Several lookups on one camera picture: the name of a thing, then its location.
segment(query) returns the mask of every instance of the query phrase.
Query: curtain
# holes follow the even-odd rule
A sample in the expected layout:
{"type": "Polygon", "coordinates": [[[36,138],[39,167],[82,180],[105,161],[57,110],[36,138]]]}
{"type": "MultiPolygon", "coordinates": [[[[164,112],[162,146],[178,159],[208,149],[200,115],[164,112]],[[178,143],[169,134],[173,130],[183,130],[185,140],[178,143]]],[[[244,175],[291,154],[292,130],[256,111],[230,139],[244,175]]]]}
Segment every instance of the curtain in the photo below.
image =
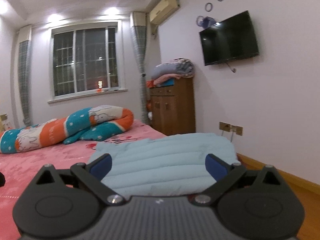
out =
{"type": "Polygon", "coordinates": [[[29,115],[29,65],[30,65],[30,41],[19,43],[18,58],[18,83],[19,93],[23,112],[23,122],[25,126],[31,126],[29,115]]]}
{"type": "Polygon", "coordinates": [[[147,87],[146,73],[144,68],[147,44],[147,14],[141,12],[132,12],[130,15],[130,27],[134,53],[140,72],[140,104],[142,112],[141,121],[147,124],[147,87]]]}

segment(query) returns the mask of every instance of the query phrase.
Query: baseboard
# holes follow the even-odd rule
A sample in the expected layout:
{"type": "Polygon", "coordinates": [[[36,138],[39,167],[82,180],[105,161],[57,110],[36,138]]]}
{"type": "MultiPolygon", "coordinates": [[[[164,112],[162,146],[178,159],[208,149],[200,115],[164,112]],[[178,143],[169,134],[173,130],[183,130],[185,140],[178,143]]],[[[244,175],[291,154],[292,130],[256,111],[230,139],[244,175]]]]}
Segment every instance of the baseboard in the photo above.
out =
{"type": "MultiPolygon", "coordinates": [[[[237,155],[238,155],[238,159],[241,163],[248,165],[248,166],[251,166],[253,168],[262,169],[265,165],[262,162],[256,161],[256,160],[249,158],[247,156],[244,156],[242,154],[238,153],[237,155]]],[[[307,189],[313,193],[320,195],[320,185],[313,183],[311,181],[308,181],[306,179],[299,178],[299,177],[294,176],[294,175],[287,173],[285,171],[281,171],[281,170],[278,170],[278,171],[287,182],[290,182],[298,187],[302,187],[304,189],[307,189]]]]}

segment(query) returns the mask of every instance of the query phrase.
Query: air conditioner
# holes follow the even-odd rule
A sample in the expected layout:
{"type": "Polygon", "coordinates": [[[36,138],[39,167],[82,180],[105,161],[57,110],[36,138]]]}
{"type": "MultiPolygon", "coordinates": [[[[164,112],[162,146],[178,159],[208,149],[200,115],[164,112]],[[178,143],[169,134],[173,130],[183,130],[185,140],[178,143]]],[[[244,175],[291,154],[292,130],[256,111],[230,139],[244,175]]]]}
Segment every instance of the air conditioner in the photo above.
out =
{"type": "Polygon", "coordinates": [[[179,0],[161,0],[150,12],[150,22],[154,25],[160,25],[179,8],[179,0]]]}

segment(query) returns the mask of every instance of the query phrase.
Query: window frame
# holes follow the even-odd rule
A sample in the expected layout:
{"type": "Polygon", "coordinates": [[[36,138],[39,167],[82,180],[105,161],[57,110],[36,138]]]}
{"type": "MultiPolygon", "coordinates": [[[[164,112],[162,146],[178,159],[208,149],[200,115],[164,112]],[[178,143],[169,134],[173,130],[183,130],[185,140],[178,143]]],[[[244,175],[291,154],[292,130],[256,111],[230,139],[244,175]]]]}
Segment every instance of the window frame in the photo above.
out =
{"type": "MultiPolygon", "coordinates": [[[[51,94],[51,100],[48,101],[48,103],[56,102],[56,101],[64,101],[72,98],[79,98],[79,97],[86,97],[91,95],[98,95],[98,94],[104,94],[104,93],[111,93],[111,92],[117,92],[117,91],[127,91],[125,89],[125,80],[124,80],[124,51],[123,51],[123,32],[122,32],[122,21],[121,20],[113,20],[113,21],[105,21],[105,22],[94,22],[94,23],[78,23],[63,27],[56,27],[50,29],[51,36],[50,36],[50,94],[51,94]],[[53,80],[53,44],[54,44],[54,35],[60,34],[60,33],[66,33],[71,31],[77,31],[77,30],[84,30],[84,29],[96,29],[96,28],[115,28],[116,29],[116,61],[117,61],[117,72],[118,72],[118,87],[114,88],[102,88],[102,89],[95,89],[95,90],[87,90],[87,91],[80,91],[75,92],[71,94],[61,95],[61,96],[55,96],[54,93],[54,80],[53,80]]],[[[108,57],[108,32],[106,32],[106,56],[108,57]]],[[[73,42],[73,58],[75,55],[75,43],[73,42]]],[[[75,78],[75,72],[76,68],[75,65],[72,66],[73,69],[73,75],[74,75],[74,81],[76,82],[75,78]]],[[[110,84],[110,76],[108,75],[108,84],[110,84]]]]}

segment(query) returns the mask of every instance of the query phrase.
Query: bed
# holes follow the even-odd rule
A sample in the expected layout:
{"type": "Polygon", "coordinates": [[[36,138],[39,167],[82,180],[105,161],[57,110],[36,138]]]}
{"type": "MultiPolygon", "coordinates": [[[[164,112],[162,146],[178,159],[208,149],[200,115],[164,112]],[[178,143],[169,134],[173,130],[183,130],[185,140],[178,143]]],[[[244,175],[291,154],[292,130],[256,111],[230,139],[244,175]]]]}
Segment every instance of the bed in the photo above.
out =
{"type": "MultiPolygon", "coordinates": [[[[160,139],[165,135],[134,120],[130,130],[111,137],[108,143],[120,144],[146,138],[160,139]]],[[[77,162],[87,162],[95,152],[97,142],[77,141],[64,145],[57,144],[47,148],[15,155],[0,155],[0,171],[5,175],[6,184],[0,188],[0,240],[16,240],[20,234],[12,218],[12,209],[17,199],[46,163],[52,163],[57,169],[68,169],[77,162]]]]}

